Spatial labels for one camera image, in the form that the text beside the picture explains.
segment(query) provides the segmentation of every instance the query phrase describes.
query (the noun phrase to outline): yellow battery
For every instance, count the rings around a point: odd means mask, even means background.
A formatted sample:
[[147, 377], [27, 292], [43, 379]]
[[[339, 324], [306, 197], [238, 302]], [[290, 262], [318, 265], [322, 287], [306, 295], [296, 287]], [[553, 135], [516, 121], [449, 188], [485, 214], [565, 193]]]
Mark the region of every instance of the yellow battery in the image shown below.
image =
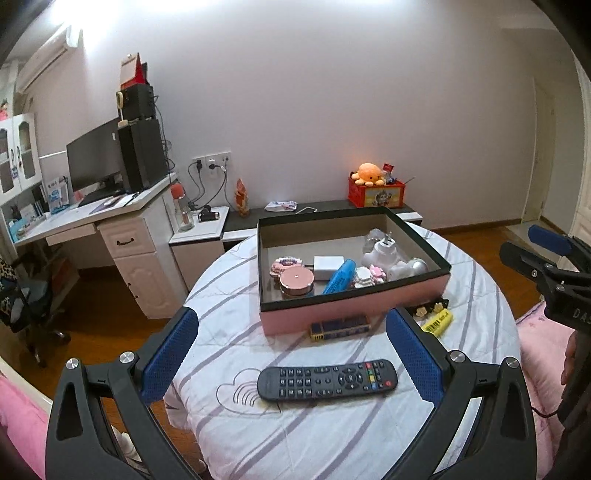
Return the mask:
[[448, 309], [443, 309], [433, 316], [425, 325], [423, 331], [432, 333], [436, 337], [440, 336], [453, 320], [453, 313]]

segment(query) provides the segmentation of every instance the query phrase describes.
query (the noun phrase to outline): white bedsheet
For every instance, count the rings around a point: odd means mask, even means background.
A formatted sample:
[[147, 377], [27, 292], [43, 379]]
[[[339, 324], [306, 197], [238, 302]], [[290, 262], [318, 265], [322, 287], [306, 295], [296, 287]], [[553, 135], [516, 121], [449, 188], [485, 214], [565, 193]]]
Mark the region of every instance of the white bedsheet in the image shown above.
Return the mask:
[[[498, 286], [470, 256], [413, 225], [452, 265], [444, 297], [454, 320], [441, 337], [473, 361], [519, 358], [514, 318]], [[164, 399], [172, 425], [191, 430], [216, 480], [381, 479], [417, 434], [433, 405], [423, 401], [374, 318], [366, 336], [312, 343], [307, 333], [267, 338], [258, 306], [256, 237], [219, 258], [186, 306], [199, 335]], [[268, 404], [256, 393], [268, 366], [344, 364], [386, 358], [398, 387], [384, 397], [318, 404]], [[457, 458], [479, 400], [472, 400], [440, 468]]]

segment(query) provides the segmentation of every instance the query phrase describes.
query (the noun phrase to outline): box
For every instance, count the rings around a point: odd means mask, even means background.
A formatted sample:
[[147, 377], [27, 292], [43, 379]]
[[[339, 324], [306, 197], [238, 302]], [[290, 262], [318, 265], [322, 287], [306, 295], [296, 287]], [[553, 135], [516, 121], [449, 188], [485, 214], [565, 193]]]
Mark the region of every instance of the box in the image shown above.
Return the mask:
[[[306, 296], [285, 295], [269, 268], [278, 257], [305, 264], [314, 256], [342, 255], [361, 265], [365, 235], [373, 228], [392, 232], [408, 257], [422, 258], [428, 271], [371, 287], [322, 295], [327, 281], [316, 281]], [[386, 207], [333, 210], [261, 218], [258, 224], [258, 275], [261, 322], [266, 335], [304, 332], [314, 322], [354, 315], [372, 316], [396, 306], [411, 306], [443, 294], [451, 265], [410, 225]]]
[[404, 204], [405, 184], [396, 180], [391, 185], [381, 187], [366, 187], [356, 185], [349, 177], [349, 200], [356, 207], [388, 207], [400, 208]]

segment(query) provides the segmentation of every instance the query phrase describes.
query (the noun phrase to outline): computer monitor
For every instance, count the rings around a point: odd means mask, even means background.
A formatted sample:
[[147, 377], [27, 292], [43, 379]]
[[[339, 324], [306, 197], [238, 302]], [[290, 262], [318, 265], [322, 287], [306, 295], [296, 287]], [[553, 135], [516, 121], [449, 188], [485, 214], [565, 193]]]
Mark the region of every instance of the computer monitor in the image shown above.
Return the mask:
[[88, 194], [79, 206], [124, 192], [123, 185], [116, 184], [114, 179], [123, 165], [118, 121], [118, 118], [114, 118], [66, 146], [72, 190], [80, 190], [97, 182], [105, 183], [103, 188]]

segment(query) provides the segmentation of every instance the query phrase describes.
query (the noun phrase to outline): metal screw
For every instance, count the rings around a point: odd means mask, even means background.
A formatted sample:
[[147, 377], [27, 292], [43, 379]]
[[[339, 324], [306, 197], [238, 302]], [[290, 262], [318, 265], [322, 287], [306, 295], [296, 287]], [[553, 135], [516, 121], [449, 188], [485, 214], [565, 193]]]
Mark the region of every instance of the metal screw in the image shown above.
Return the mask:
[[68, 370], [74, 370], [78, 365], [80, 365], [80, 361], [77, 358], [70, 358], [66, 362], [66, 368]]
[[464, 355], [464, 353], [459, 350], [454, 350], [453, 352], [450, 352], [449, 358], [452, 359], [452, 362], [458, 364], [464, 363], [464, 361], [466, 361], [466, 355]]
[[505, 359], [505, 362], [507, 362], [507, 365], [509, 365], [509, 367], [511, 367], [511, 368], [518, 368], [519, 367], [519, 360], [517, 360], [516, 358], [513, 358], [512, 356], [508, 356]]
[[123, 352], [119, 355], [119, 362], [122, 364], [129, 364], [134, 361], [135, 355], [133, 352]]

